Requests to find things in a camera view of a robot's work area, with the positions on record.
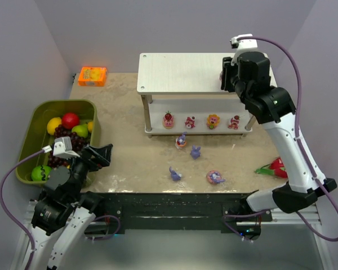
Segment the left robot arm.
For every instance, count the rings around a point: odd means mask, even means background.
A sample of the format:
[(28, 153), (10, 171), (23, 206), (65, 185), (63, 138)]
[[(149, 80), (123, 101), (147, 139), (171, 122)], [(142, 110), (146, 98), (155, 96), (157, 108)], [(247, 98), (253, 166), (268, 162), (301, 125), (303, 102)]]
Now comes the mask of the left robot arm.
[(81, 194), (81, 189), (89, 172), (110, 165), (112, 149), (112, 144), (100, 148), (87, 145), (76, 153), (71, 145), (56, 139), (53, 155), (69, 159), (70, 167), (49, 173), (34, 208), (28, 269), (59, 269), (69, 249), (104, 212), (104, 198), (93, 192)]

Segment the pink bear strawberry donut toy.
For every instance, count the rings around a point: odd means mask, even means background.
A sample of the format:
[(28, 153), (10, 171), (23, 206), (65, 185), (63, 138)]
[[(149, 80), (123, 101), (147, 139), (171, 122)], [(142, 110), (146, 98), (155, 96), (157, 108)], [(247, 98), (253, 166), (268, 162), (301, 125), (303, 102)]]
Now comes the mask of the pink bear strawberry donut toy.
[(168, 111), (165, 113), (162, 124), (166, 129), (171, 129), (174, 127), (174, 116), (171, 114), (171, 112)]

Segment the pink bear santa hat toy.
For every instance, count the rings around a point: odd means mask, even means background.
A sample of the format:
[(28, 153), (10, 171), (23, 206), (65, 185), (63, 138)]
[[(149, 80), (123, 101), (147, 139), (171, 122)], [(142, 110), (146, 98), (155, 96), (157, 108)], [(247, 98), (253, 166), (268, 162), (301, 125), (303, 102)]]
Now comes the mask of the pink bear santa hat toy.
[(195, 128), (195, 117), (192, 116), (192, 117), (187, 117), (186, 120), (185, 120), (185, 127), (186, 129), (193, 129)]

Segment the purple bunny sitting toy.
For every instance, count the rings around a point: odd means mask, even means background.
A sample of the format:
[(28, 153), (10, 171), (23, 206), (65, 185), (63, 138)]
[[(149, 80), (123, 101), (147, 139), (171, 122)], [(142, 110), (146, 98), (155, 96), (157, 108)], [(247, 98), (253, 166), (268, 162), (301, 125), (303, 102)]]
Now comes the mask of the purple bunny sitting toy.
[(181, 180), (181, 177), (182, 175), (178, 172), (176, 172), (175, 170), (173, 170), (172, 167), (169, 167), (169, 171), (170, 171), (170, 176), (171, 176), (171, 179), (174, 181), (174, 182), (177, 182), (179, 180)]

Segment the pink bear sunflower toy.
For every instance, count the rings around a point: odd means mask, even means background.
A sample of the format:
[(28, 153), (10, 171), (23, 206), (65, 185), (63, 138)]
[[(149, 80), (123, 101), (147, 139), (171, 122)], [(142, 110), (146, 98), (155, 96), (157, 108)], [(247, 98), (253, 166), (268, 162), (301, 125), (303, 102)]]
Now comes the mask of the pink bear sunflower toy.
[(209, 129), (216, 129), (218, 125), (220, 124), (220, 117), (216, 114), (210, 114), (207, 117), (207, 127)]

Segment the pink bear cake toy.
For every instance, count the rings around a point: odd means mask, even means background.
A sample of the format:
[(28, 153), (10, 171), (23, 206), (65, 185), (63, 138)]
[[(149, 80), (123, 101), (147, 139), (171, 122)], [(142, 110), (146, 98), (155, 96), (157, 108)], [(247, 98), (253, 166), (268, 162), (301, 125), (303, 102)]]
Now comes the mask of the pink bear cake toy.
[(240, 116), (235, 115), (228, 121), (228, 128), (237, 130), (239, 128)]

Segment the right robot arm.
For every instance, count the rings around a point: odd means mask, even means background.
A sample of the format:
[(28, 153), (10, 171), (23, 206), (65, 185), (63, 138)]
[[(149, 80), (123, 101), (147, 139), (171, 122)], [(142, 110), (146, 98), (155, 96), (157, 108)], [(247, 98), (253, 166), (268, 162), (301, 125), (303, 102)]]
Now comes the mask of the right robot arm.
[(283, 161), (288, 180), (272, 190), (255, 191), (243, 199), (244, 209), (279, 208), (293, 213), (315, 203), (337, 187), (316, 166), (303, 134), (295, 129), (296, 108), (290, 94), (271, 82), (270, 60), (261, 52), (245, 52), (236, 63), (222, 61), (221, 89), (236, 93), (244, 108), (263, 126)]

